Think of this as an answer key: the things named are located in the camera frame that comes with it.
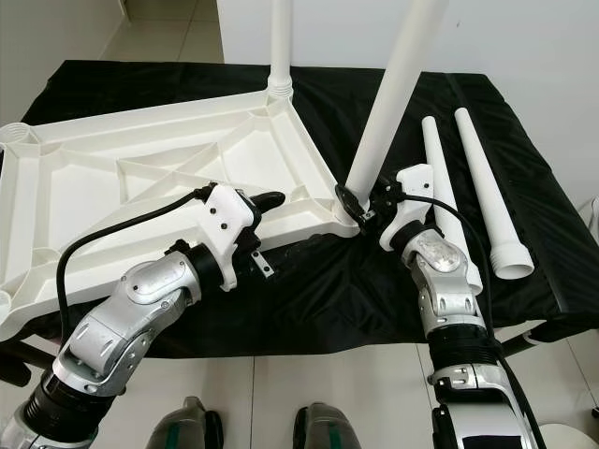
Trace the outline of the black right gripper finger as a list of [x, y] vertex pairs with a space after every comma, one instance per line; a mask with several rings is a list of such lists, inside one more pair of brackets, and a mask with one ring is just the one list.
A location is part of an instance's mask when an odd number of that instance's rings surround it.
[[343, 206], [345, 213], [352, 219], [352, 221], [367, 221], [368, 210], [364, 209], [358, 197], [355, 193], [352, 193], [350, 189], [346, 188], [345, 185], [335, 185], [335, 194], [337, 194], [339, 202]]

